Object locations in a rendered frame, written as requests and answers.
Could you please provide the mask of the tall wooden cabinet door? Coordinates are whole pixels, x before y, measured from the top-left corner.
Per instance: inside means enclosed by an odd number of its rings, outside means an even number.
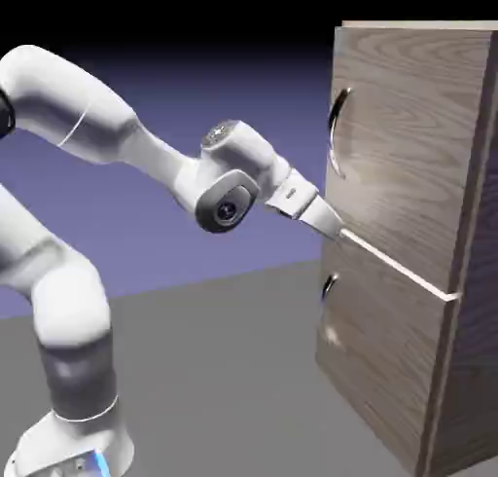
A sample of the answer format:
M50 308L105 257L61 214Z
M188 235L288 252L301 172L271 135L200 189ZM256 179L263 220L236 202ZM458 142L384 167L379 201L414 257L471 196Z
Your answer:
M351 88L327 196L347 227L456 290L498 56L497 29L341 26L331 100Z

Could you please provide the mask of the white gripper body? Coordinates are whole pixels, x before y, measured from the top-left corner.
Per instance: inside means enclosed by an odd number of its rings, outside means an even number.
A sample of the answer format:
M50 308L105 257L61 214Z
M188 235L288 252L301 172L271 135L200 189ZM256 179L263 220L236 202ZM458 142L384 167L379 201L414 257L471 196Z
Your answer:
M299 221L328 239L339 237L343 228L342 219L320 195L304 209Z

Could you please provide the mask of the short wooden cabinet door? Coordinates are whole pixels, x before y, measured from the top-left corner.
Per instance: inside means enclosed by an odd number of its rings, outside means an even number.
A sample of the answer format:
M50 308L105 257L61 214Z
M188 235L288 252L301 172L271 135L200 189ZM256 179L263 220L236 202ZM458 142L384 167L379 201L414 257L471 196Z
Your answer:
M325 241L321 283L339 274L316 359L333 386L412 477L421 477L453 302L347 240Z

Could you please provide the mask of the grey-brown wooden cabinet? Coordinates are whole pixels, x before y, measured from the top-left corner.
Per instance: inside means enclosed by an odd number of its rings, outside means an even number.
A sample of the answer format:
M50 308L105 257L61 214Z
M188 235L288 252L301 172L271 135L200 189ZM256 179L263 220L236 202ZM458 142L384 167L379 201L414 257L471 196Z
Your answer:
M498 30L498 21L346 20L341 26ZM356 244L454 304L445 319L445 349L431 395L432 424L421 477L448 477L498 456L498 56L489 117L453 293L440 292L352 231L335 240Z

